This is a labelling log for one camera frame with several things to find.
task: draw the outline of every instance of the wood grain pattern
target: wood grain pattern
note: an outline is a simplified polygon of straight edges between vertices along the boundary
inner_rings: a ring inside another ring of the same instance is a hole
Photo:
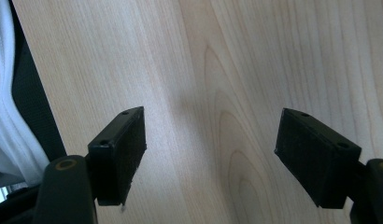
[[[349,223],[273,150],[282,107],[383,158],[383,0],[14,0],[69,154],[146,108],[125,211],[100,223]]]

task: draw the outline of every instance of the black mechanical bracket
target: black mechanical bracket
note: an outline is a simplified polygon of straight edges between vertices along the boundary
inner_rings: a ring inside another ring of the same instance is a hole
[[[39,188],[0,203],[0,223],[93,224],[99,205],[125,204],[146,150],[144,108],[126,110],[90,143],[89,154],[51,162]]]
[[[363,165],[362,149],[310,115],[284,109],[275,153],[316,206],[353,202],[353,224],[383,224],[383,160]]]

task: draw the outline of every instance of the white cloth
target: white cloth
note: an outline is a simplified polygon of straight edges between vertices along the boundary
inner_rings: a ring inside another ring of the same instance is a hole
[[[22,119],[11,95],[15,56],[14,25],[8,0],[0,0],[0,172],[41,182],[49,160]]]

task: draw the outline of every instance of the wooden surface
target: wooden surface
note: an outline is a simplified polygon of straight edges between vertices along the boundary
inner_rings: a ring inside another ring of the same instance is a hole
[[[383,158],[383,0],[14,0],[69,154],[146,109],[125,211],[100,223],[349,223],[273,153],[303,110]]]

